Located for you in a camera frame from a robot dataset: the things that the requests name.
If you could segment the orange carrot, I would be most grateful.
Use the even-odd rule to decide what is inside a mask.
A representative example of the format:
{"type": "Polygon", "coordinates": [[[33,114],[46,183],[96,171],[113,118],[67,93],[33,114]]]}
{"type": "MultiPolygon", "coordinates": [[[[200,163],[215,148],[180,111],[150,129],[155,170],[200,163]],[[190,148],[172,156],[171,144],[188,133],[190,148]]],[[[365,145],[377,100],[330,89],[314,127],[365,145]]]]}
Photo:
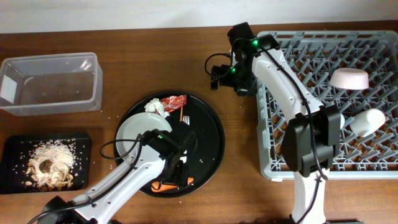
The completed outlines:
{"type": "Polygon", "coordinates": [[[180,185],[178,185],[176,178],[169,178],[164,180],[152,181],[150,183],[150,189],[154,193],[161,193],[169,190],[180,190],[183,189],[183,186],[181,187],[180,185]]]}

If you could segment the white round plate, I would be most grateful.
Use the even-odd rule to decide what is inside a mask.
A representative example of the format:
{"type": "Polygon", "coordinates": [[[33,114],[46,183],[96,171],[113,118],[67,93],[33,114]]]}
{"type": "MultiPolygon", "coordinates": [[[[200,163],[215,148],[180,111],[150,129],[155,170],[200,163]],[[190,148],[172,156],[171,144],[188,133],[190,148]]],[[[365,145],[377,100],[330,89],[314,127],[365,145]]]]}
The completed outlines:
{"type": "MultiPolygon", "coordinates": [[[[171,132],[172,127],[167,120],[161,115],[155,113],[138,113],[127,120],[125,120],[119,127],[116,133],[116,140],[120,139],[133,139],[137,138],[138,134],[144,134],[146,131],[152,131],[158,129],[159,131],[171,132]]],[[[116,150],[121,156],[130,150],[134,142],[121,141],[116,142],[116,150]]],[[[139,146],[136,146],[133,151],[129,153],[130,156],[136,156],[139,146]]]]}

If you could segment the white tissue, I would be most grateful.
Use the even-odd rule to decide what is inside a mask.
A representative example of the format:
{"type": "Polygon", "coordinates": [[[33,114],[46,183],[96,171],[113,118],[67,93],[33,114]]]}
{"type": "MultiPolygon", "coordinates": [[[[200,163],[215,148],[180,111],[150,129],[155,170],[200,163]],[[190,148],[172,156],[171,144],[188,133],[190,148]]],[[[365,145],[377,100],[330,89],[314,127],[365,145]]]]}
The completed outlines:
{"type": "Polygon", "coordinates": [[[154,98],[154,99],[150,100],[150,102],[148,102],[145,105],[144,109],[145,109],[145,112],[156,113],[163,118],[166,118],[170,115],[169,112],[166,112],[165,107],[163,106],[163,104],[160,102],[160,100],[158,98],[154,98]]]}

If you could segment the rice and food scraps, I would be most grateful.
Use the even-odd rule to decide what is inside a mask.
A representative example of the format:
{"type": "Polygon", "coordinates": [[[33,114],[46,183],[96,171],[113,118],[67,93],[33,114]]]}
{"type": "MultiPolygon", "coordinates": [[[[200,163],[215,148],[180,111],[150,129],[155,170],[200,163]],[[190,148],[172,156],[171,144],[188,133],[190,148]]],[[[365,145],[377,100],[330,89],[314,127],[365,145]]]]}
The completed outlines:
{"type": "Polygon", "coordinates": [[[56,190],[57,187],[70,185],[73,180],[73,176],[70,174],[73,162],[74,158],[71,152],[63,144],[38,147],[35,150],[35,156],[29,159],[27,172],[39,183],[38,192],[59,191],[56,190]],[[41,173],[39,164],[47,159],[53,162],[51,171],[41,173]]]}

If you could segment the pink bowl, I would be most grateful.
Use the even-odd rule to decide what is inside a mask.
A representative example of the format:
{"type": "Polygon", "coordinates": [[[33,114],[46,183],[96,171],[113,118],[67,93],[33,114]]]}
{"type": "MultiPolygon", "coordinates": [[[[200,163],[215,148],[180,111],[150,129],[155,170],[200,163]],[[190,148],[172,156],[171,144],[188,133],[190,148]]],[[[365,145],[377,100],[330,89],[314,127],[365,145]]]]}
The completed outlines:
{"type": "Polygon", "coordinates": [[[369,87],[369,75],[357,68],[339,68],[333,72],[329,84],[346,90],[364,90],[369,87]]]}

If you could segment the brown food lump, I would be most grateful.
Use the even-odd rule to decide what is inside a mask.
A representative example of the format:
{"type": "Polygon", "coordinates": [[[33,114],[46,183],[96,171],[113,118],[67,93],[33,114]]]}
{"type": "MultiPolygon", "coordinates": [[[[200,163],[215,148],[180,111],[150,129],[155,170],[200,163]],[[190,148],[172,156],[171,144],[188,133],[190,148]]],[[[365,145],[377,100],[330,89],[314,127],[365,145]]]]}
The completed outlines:
{"type": "Polygon", "coordinates": [[[52,165],[53,162],[51,160],[44,160],[39,164],[39,170],[41,171],[41,173],[49,173],[51,171],[52,165]]]}

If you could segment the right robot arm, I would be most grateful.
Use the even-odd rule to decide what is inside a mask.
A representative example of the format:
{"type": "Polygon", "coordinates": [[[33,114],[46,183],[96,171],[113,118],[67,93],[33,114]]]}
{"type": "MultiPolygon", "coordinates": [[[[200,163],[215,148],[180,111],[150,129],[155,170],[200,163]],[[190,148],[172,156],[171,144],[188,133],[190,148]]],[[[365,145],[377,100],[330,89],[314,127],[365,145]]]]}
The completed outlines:
{"type": "Polygon", "coordinates": [[[256,93],[258,83],[268,89],[287,123],[280,151],[294,173],[290,222],[325,223],[325,184],[339,150],[341,113],[308,91],[273,36],[256,36],[243,22],[233,26],[227,37],[229,63],[208,72],[211,89],[228,86],[238,96],[256,93]]]}

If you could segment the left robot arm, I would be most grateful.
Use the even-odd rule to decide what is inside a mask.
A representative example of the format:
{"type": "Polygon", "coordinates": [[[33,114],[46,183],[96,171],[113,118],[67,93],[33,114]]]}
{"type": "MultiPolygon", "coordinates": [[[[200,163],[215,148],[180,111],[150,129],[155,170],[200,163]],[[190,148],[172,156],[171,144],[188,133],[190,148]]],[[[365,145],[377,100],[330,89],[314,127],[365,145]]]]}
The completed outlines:
{"type": "Polygon", "coordinates": [[[172,131],[153,129],[132,140],[135,156],[124,162],[90,190],[66,202],[54,197],[32,223],[108,223],[143,186],[153,180],[178,188],[188,185],[187,165],[182,161],[197,149],[196,133],[181,122],[172,131]]]}

